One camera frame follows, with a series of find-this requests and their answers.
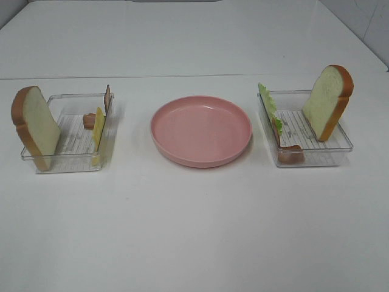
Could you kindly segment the green lettuce leaf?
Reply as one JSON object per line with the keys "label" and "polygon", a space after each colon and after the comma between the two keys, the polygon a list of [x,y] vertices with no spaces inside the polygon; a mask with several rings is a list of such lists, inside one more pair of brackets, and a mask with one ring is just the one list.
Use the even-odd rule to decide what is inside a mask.
{"label": "green lettuce leaf", "polygon": [[282,123],[281,119],[279,119],[276,116],[277,107],[276,107],[275,101],[272,98],[272,96],[270,95],[270,91],[262,83],[258,84],[258,89],[259,89],[259,94],[262,97],[262,101],[263,101],[265,110],[267,112],[267,115],[268,115],[270,121],[274,122],[274,124],[275,124],[274,128],[276,129],[277,134],[281,135],[282,131],[283,131],[283,123]]}

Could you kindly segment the bacon strip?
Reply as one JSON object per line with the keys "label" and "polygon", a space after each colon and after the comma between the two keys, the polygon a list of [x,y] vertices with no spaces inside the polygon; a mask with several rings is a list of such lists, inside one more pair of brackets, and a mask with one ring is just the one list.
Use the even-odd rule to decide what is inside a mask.
{"label": "bacon strip", "polygon": [[85,130],[93,130],[95,128],[95,124],[98,122],[101,126],[104,125],[106,115],[108,113],[108,109],[111,102],[111,90],[109,85],[106,86],[106,91],[104,94],[104,109],[105,114],[103,114],[102,109],[98,108],[96,113],[89,113],[83,115],[83,126]]}
{"label": "bacon strip", "polygon": [[301,164],[305,161],[305,156],[303,154],[303,151],[299,145],[293,145],[288,147],[282,147],[280,142],[280,134],[278,132],[278,121],[276,118],[272,119],[272,128],[274,132],[274,136],[277,142],[278,147],[278,154],[277,154],[277,160],[281,164],[286,165],[295,165],[295,164]]}

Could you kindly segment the bread slice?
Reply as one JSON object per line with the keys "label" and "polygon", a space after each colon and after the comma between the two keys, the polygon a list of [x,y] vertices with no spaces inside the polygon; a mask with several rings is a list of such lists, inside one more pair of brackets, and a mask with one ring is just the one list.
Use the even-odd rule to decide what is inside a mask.
{"label": "bread slice", "polygon": [[322,70],[302,108],[318,141],[329,139],[353,89],[352,77],[343,66],[332,64]]}
{"label": "bread slice", "polygon": [[38,170],[48,171],[60,138],[60,128],[37,86],[19,90],[12,102],[12,122]]}

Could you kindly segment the pink round plate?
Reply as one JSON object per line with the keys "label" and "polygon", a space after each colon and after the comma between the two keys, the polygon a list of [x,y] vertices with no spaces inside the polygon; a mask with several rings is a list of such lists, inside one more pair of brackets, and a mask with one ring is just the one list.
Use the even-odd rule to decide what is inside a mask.
{"label": "pink round plate", "polygon": [[241,155],[252,137],[248,115],[228,100],[188,96],[159,108],[150,122],[157,149],[195,168],[218,167]]}

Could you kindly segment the right clear plastic tray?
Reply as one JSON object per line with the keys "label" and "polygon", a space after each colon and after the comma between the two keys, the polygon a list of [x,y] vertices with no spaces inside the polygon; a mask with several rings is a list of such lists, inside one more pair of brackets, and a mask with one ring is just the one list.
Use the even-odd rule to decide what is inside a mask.
{"label": "right clear plastic tray", "polygon": [[277,107],[276,116],[283,123],[283,131],[280,135],[281,146],[299,145],[305,156],[303,163],[295,165],[286,165],[278,162],[278,147],[272,122],[267,115],[262,97],[259,93],[257,94],[261,123],[274,163],[278,167],[338,166],[347,157],[347,154],[353,150],[351,141],[339,124],[336,125],[327,141],[320,142],[316,139],[314,131],[301,111],[310,93],[310,90],[270,92]]}

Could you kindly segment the clear plastic tray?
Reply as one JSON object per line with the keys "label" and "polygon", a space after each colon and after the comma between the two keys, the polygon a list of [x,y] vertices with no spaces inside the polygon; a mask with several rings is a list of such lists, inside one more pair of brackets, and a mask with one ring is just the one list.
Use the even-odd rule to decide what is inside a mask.
{"label": "clear plastic tray", "polygon": [[48,105],[61,130],[52,156],[33,156],[23,148],[21,159],[36,173],[93,172],[103,168],[112,156],[119,118],[115,112],[114,94],[102,129],[99,147],[95,148],[92,131],[83,126],[83,116],[105,109],[104,94],[52,95]]}
{"label": "clear plastic tray", "polygon": [[351,141],[339,124],[336,125],[327,141],[320,142],[316,139],[314,131],[301,111],[310,93],[310,90],[270,92],[277,107],[276,116],[283,123],[283,131],[280,135],[281,146],[299,145],[305,156],[303,163],[295,165],[286,165],[278,162],[278,147],[272,122],[267,115],[262,97],[259,93],[257,94],[261,123],[274,163],[278,167],[338,166],[347,157],[347,154],[353,150]]}

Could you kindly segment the yellow cheese slice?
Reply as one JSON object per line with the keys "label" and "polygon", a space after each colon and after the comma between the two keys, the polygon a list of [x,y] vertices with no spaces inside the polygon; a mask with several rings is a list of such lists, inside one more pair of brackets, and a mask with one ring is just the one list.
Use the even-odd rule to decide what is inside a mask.
{"label": "yellow cheese slice", "polygon": [[105,115],[100,107],[97,108],[95,114],[95,122],[92,130],[92,140],[94,142],[94,153],[92,157],[92,166],[97,167],[100,163],[100,155],[98,154],[98,149],[100,145],[100,140],[102,137],[102,131],[105,124]]}

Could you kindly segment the left clear plastic tray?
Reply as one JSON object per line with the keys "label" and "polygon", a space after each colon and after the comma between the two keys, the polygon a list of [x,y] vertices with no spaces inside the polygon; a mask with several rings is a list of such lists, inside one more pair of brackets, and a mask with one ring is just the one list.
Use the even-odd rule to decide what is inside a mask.
{"label": "left clear plastic tray", "polygon": [[103,168],[112,156],[119,118],[115,112],[114,94],[102,129],[99,147],[95,148],[92,131],[83,126],[83,116],[105,109],[104,94],[52,95],[48,105],[61,130],[52,156],[33,156],[23,148],[21,159],[36,173],[93,172]]}

